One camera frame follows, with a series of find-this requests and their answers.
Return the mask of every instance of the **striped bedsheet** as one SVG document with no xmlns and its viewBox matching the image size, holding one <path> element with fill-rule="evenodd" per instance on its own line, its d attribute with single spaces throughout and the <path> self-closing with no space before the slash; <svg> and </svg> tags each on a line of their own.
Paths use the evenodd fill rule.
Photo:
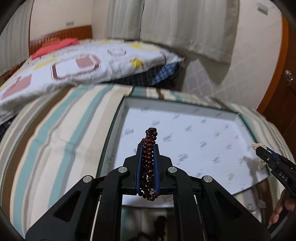
<svg viewBox="0 0 296 241">
<path fill-rule="evenodd" d="M 112 120 L 128 96 L 239 112 L 257 142 L 294 161 L 277 128 L 247 107 L 164 89 L 112 84 L 67 87 L 26 105 L 0 143 L 0 205 L 20 234 L 24 236 L 83 176 L 96 176 Z M 256 190 L 266 188 L 274 205 L 282 187 L 269 177 Z M 239 193 L 236 198 L 247 205 L 248 193 L 252 192 Z M 123 220 L 129 217 L 128 210 L 123 209 Z M 143 212 L 147 210 L 138 211 L 139 217 Z"/>
</svg>

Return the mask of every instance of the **human hand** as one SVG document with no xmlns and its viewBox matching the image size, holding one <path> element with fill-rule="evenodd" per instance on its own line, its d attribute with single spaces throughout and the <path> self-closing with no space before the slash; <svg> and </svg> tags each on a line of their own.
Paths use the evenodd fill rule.
<svg viewBox="0 0 296 241">
<path fill-rule="evenodd" d="M 276 223 L 279 220 L 279 215 L 282 212 L 284 205 L 288 211 L 293 211 L 294 208 L 296 207 L 296 198 L 290 198 L 285 201 L 286 192 L 287 191 L 285 189 L 281 193 L 281 198 L 277 202 L 276 207 L 272 212 L 272 215 L 269 220 L 269 224 Z"/>
</svg>

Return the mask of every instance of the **red cloth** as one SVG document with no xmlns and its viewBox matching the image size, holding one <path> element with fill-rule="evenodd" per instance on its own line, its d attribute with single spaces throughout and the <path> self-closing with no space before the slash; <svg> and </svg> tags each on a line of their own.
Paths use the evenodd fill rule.
<svg viewBox="0 0 296 241">
<path fill-rule="evenodd" d="M 33 60 L 35 58 L 41 57 L 42 55 L 51 53 L 55 50 L 64 48 L 69 45 L 75 45 L 75 44 L 79 44 L 79 41 L 76 38 L 63 39 L 61 42 L 57 44 L 51 44 L 49 46 L 38 49 L 35 53 L 31 55 L 30 59 Z"/>
</svg>

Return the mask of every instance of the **open cardboard box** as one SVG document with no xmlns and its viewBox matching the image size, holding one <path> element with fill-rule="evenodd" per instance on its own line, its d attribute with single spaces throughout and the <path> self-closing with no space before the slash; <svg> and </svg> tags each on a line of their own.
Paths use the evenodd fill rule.
<svg viewBox="0 0 296 241">
<path fill-rule="evenodd" d="M 156 127 L 160 154 L 190 176 L 212 176 L 236 194 L 268 177 L 251 148 L 254 138 L 240 114 L 212 107 L 164 100 L 125 97 L 113 119 L 97 176 L 107 175 L 136 153 L 145 130 Z M 124 196 L 123 205 L 173 207 L 172 196 L 154 202 Z"/>
</svg>

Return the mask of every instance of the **door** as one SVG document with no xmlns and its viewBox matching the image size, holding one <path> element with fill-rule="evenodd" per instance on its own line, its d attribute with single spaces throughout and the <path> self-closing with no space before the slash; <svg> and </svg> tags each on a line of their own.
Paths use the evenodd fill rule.
<svg viewBox="0 0 296 241">
<path fill-rule="evenodd" d="M 287 44 L 284 65 L 279 73 L 279 81 L 274 94 L 261 113 L 279 129 L 296 158 L 296 80 L 294 79 L 296 78 L 296 33 L 286 20 L 283 20 L 283 23 L 287 24 L 288 31 L 285 37 L 283 24 L 282 41 L 285 42 L 282 43 L 281 51 L 283 51 L 283 45 Z"/>
</svg>

